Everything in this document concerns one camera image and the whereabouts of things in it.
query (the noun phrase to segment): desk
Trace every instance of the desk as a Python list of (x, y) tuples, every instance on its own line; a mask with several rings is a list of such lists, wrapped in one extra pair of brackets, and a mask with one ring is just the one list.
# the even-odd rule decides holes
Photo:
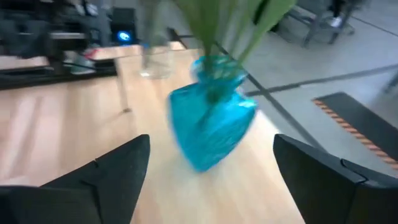
[(0, 184), (44, 184), (147, 133), (151, 155), (133, 223), (303, 223), (272, 152), (279, 131), (260, 111), (208, 172), (183, 158), (167, 95), (193, 82), (193, 54), (174, 51), (175, 73), (163, 80), (139, 75), (141, 56), (119, 58), (130, 113), (121, 112), (116, 77), (0, 91)]

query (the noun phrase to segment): black floor mat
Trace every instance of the black floor mat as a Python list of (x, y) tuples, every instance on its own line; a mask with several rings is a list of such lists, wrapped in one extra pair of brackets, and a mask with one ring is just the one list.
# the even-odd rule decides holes
[(358, 135), (362, 134), (375, 146), (387, 153), (389, 157), (398, 161), (398, 130), (387, 121), (383, 120), (376, 113), (367, 109), (364, 105), (346, 93), (334, 93), (332, 95), (317, 98), (316, 101), (321, 101), (328, 109), (332, 110), (347, 124), (349, 124), (351, 129), (356, 129), (358, 131)]

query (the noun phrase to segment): orange striped tape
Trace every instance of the orange striped tape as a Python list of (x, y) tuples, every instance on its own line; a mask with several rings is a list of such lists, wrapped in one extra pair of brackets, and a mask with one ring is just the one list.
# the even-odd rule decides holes
[(375, 153), (378, 157), (380, 157), (386, 164), (389, 164), (394, 170), (398, 170), (398, 162), (391, 158), (387, 153), (381, 150), (380, 147), (375, 145), (372, 141), (370, 141), (366, 136), (361, 134), (357, 129), (352, 127), (347, 121), (343, 118), (340, 118), (338, 114), (336, 114), (333, 110), (331, 110), (326, 104), (319, 100), (313, 100), (313, 102), (319, 106), (326, 114), (328, 114), (331, 118), (333, 118), (344, 130), (351, 133), (356, 139), (361, 141), (361, 143), (366, 146), (370, 151)]

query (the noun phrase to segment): vase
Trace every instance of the vase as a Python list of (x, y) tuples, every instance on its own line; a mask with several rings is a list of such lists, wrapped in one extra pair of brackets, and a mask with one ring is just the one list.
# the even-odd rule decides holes
[[(236, 63), (213, 60), (215, 73), (228, 73)], [(208, 75), (203, 71), (204, 57), (196, 60), (191, 72), (198, 82), (171, 92), (170, 122), (177, 142), (191, 165), (203, 172), (219, 163), (240, 142), (257, 108), (254, 100), (240, 95), (236, 88), (246, 73), (238, 70), (233, 78)]]

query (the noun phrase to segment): clear glass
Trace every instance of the clear glass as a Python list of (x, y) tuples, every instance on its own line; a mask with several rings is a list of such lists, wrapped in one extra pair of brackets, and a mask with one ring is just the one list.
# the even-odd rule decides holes
[(164, 22), (163, 0), (149, 0), (144, 6), (141, 75), (167, 78), (172, 73), (172, 51)]

